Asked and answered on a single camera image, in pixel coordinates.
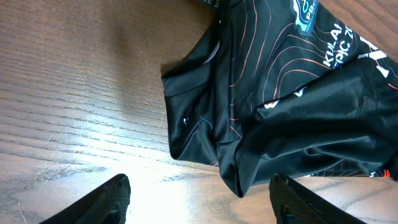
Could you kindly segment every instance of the jersey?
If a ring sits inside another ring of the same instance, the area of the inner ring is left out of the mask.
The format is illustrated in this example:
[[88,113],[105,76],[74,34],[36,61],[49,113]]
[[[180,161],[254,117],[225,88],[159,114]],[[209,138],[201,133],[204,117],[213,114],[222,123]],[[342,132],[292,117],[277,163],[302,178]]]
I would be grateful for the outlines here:
[[395,62],[317,0],[217,11],[162,76],[174,159],[218,166],[239,197],[276,172],[396,174]]

